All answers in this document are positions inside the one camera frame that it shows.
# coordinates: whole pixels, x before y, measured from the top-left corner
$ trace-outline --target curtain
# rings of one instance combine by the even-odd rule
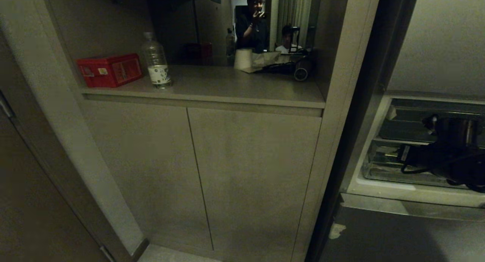
[[[300,27],[299,46],[305,47],[308,32],[308,19],[310,17],[311,0],[279,0],[278,7],[278,27],[277,41],[281,44],[283,39],[281,30],[285,25]],[[293,44],[296,44],[296,36],[293,38]]]

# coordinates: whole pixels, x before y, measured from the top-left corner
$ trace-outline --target mirror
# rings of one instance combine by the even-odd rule
[[[320,0],[189,0],[151,3],[172,64],[232,66],[236,49],[311,52]]]

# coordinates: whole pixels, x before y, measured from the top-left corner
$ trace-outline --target refrigerator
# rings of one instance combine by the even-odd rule
[[[485,261],[485,194],[398,160],[430,115],[479,120],[485,149],[484,3],[379,1],[307,262]]]

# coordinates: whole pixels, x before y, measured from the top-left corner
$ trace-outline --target door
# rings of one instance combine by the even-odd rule
[[[1,261],[106,261],[1,111],[0,231]]]
[[[86,100],[103,158],[151,243],[212,250],[187,109]]]
[[[189,121],[214,250],[289,262],[322,119],[189,108]]]
[[[485,210],[342,193],[319,262],[480,262]]]

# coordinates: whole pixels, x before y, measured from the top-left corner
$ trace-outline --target floor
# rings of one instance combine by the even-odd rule
[[[150,244],[138,262],[220,262]]]

